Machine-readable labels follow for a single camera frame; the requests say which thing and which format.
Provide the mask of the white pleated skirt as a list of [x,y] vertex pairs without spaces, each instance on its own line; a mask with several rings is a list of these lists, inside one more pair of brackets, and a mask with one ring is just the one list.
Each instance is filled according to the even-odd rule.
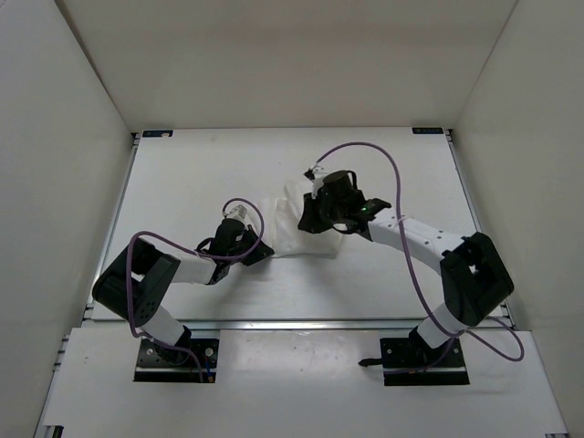
[[262,241],[275,251],[275,257],[338,255],[344,235],[333,230],[313,235],[297,228],[304,208],[303,195],[311,189],[308,181],[287,180],[278,197],[263,198],[255,204],[265,222]]

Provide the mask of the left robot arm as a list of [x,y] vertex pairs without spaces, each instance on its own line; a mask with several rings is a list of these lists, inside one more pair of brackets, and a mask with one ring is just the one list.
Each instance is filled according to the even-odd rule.
[[190,355],[191,334],[162,306],[170,285],[212,286],[227,277],[231,266],[252,266],[274,254],[250,224],[234,218],[225,218],[194,251],[177,255],[139,236],[100,275],[92,297],[159,344],[165,359],[180,363]]

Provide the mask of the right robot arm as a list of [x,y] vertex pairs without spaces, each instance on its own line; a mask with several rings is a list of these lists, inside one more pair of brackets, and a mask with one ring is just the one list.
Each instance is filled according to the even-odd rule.
[[303,196],[299,230],[313,235],[335,230],[359,235],[401,250],[436,272],[442,281],[443,303],[411,333],[409,353],[420,365],[430,365],[452,336],[486,319],[515,289],[490,237],[476,232],[460,236],[433,228],[398,213],[379,198],[366,198],[353,171],[308,170],[312,187]]

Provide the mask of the right blue corner label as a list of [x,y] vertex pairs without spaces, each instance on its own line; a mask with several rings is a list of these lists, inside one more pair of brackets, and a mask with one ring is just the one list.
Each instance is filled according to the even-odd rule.
[[440,127],[412,127],[414,135],[443,135],[443,129]]

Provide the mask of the blue corner label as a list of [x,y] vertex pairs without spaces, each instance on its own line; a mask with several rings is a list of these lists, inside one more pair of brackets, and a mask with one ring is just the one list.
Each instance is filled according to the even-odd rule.
[[440,127],[412,127],[414,135],[443,135],[443,129]]
[[142,138],[170,138],[173,135],[173,130],[144,130],[141,134]]

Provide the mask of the left blue corner label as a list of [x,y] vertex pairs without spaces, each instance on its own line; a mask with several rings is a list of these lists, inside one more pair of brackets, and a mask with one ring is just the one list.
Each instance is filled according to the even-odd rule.
[[170,138],[173,135],[173,130],[144,130],[141,134],[142,138]]

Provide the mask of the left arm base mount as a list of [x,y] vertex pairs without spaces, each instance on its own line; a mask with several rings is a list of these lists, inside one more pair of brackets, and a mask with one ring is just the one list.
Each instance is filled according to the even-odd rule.
[[216,381],[219,338],[190,340],[191,354],[165,349],[142,339],[135,363],[133,380],[152,383],[202,383]]

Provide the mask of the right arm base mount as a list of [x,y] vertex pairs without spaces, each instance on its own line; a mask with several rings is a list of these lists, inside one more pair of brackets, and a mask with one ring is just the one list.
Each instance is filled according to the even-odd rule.
[[364,369],[380,368],[385,387],[465,386],[470,384],[459,339],[429,349],[409,336],[409,330],[382,330],[379,353],[358,362]]

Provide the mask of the aluminium table front rail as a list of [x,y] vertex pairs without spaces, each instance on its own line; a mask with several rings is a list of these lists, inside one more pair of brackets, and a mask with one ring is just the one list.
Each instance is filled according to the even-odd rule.
[[197,319],[181,321],[195,331],[217,330],[393,330],[413,329],[419,319]]

